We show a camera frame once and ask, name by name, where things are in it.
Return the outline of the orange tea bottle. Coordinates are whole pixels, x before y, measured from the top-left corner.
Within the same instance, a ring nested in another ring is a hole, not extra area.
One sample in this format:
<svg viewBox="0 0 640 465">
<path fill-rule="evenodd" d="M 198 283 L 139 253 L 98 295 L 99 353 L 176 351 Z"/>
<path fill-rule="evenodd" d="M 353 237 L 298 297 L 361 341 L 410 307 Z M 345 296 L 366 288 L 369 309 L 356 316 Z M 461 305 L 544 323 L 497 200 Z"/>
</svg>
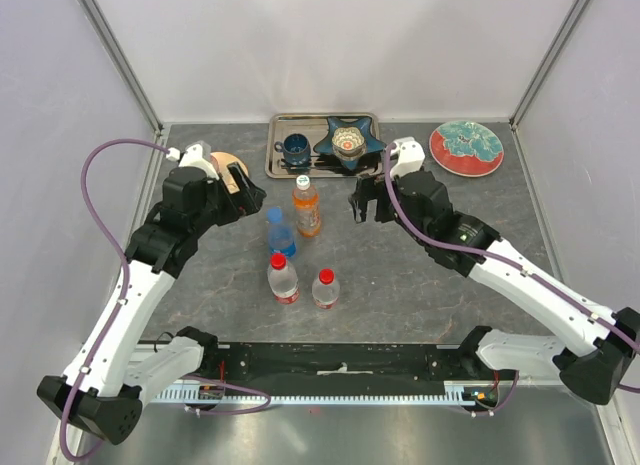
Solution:
<svg viewBox="0 0 640 465">
<path fill-rule="evenodd" d="M 316 236 L 321 228 L 319 194 L 311 180 L 310 187 L 306 190 L 299 189 L 295 181 L 292 199 L 298 232 L 304 237 Z"/>
</svg>

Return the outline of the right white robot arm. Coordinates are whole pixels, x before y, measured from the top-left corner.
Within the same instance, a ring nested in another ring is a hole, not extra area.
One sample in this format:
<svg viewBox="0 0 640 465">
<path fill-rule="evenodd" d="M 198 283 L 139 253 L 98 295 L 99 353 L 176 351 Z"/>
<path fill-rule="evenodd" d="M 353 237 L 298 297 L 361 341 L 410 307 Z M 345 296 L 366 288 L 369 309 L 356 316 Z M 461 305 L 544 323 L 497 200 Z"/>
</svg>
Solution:
<svg viewBox="0 0 640 465">
<path fill-rule="evenodd" d="M 531 377 L 556 377 L 573 394 L 606 405 L 639 354 L 639 314 L 593 302 L 527 260 L 498 231 L 454 209 L 448 190 L 424 168 L 391 179 L 385 174 L 357 180 L 349 202 L 354 218 L 395 221 L 438 265 L 496 292 L 544 325 L 548 337 L 512 335 L 478 326 L 458 353 L 467 377 L 491 369 Z"/>
</svg>

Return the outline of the white tea bottle cap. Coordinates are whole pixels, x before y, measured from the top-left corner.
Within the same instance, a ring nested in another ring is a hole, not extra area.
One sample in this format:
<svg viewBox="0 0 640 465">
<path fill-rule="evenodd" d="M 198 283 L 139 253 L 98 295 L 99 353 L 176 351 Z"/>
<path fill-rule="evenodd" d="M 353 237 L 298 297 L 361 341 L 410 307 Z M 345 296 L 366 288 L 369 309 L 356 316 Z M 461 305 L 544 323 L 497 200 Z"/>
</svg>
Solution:
<svg viewBox="0 0 640 465">
<path fill-rule="evenodd" d="M 296 178 L 296 186 L 301 190 L 306 190 L 310 187 L 310 178 L 307 175 L 300 175 Z"/>
</svg>

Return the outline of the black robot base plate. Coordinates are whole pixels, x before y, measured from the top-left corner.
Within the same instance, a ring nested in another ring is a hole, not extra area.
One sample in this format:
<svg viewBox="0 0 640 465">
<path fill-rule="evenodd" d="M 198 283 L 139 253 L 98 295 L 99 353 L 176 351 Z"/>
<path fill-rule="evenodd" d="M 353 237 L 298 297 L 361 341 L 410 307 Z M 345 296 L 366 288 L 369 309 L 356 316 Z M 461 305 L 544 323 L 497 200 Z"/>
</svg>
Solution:
<svg viewBox="0 0 640 465">
<path fill-rule="evenodd" d="M 259 342 L 206 349 L 196 374 L 277 395 L 436 394 L 446 382 L 514 377 L 456 346 Z"/>
</svg>

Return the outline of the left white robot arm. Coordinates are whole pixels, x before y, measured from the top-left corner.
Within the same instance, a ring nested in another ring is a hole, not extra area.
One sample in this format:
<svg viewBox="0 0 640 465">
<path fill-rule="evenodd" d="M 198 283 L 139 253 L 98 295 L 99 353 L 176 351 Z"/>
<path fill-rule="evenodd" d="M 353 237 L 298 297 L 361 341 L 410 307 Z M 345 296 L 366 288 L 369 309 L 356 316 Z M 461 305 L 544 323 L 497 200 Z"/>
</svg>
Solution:
<svg viewBox="0 0 640 465">
<path fill-rule="evenodd" d="M 223 179 L 192 166 L 176 168 L 164 179 L 160 201 L 130 238 L 124 269 L 94 330 L 65 371 L 44 377 L 38 386 L 38 397 L 63 427 L 72 425 L 118 445 L 144 407 L 176 380 L 192 373 L 208 378 L 218 370 L 217 337 L 194 327 L 180 330 L 138 366 L 129 362 L 151 315 L 197 253 L 204 233 L 262 208 L 265 191 L 238 164 L 228 171 L 236 192 Z"/>
</svg>

